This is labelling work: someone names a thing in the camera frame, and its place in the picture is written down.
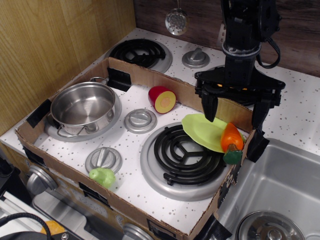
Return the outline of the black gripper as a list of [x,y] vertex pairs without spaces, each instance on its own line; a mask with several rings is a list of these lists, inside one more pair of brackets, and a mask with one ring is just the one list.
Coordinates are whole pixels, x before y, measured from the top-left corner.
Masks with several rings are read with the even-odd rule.
[[[257,62],[261,67],[265,69],[272,69],[279,64],[280,59],[281,55],[278,54],[275,62],[269,65],[265,65],[262,62],[260,54],[258,54],[256,57],[252,59],[244,60],[227,57],[225,65],[222,65],[225,67],[225,82],[229,84],[241,83],[248,86],[251,82],[252,72],[254,69],[256,69],[255,62]],[[213,122],[218,109],[218,97],[207,91],[203,91],[200,97],[205,118],[208,121]],[[261,128],[271,107],[272,101],[269,99],[262,99],[260,101],[255,102],[251,118],[251,124],[253,129]]]

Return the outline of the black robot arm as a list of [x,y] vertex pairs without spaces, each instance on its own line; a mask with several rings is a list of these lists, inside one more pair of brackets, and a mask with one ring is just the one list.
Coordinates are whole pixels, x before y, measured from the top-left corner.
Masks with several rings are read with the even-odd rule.
[[272,35],[279,31],[282,19],[274,0],[223,0],[222,17],[226,28],[222,51],[224,66],[195,73],[195,93],[201,98],[204,115],[213,121],[218,99],[254,104],[251,124],[260,129],[270,109],[279,106],[285,83],[269,77],[255,67],[258,63],[265,69],[276,67],[264,65],[260,51],[262,43],[269,43],[277,55],[281,51]]

